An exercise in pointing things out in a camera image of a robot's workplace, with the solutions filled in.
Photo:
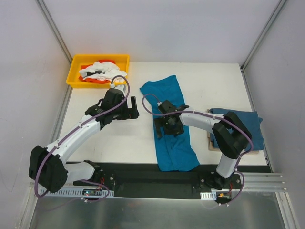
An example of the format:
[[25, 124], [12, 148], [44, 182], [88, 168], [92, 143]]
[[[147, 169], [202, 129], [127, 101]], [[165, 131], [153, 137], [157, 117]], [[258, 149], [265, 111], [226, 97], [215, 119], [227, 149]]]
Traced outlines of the teal t-shirt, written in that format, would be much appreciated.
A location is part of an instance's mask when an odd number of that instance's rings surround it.
[[[176, 75], [165, 79], [146, 82], [140, 91], [152, 107], [152, 112], [159, 114], [157, 100], [170, 101], [175, 106], [184, 104], [184, 97]], [[196, 153], [191, 148], [189, 127], [185, 126], [184, 133], [175, 137], [163, 135], [158, 139], [154, 130], [155, 149], [158, 167], [161, 171], [190, 171], [200, 165]]]

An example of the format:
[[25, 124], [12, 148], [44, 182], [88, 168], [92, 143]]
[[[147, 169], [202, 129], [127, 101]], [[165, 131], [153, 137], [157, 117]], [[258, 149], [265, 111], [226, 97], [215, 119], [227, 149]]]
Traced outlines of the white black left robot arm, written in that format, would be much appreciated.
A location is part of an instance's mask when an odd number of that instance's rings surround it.
[[119, 87], [109, 89], [104, 98], [86, 110], [68, 134], [46, 147], [34, 147], [30, 156], [29, 177], [51, 193], [57, 192], [66, 183], [80, 180], [91, 186], [97, 185], [102, 178], [98, 164], [90, 160], [76, 164], [68, 164], [67, 161], [85, 141], [113, 120], [139, 117], [136, 98], [130, 97], [131, 107], [128, 107], [126, 97]]

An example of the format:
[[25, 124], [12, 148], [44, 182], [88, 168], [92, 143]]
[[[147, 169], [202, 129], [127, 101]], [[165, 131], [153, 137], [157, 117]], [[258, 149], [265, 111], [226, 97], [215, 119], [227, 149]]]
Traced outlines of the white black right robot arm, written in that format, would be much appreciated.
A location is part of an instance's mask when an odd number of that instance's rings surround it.
[[178, 137], [186, 126], [196, 127], [214, 135], [222, 152], [216, 171], [204, 179], [205, 184], [217, 190], [231, 184], [239, 158], [248, 145], [252, 146], [252, 135], [234, 112], [211, 114], [199, 112], [187, 105], [179, 107], [165, 100], [158, 102], [158, 114], [154, 119], [157, 138], [164, 135]]

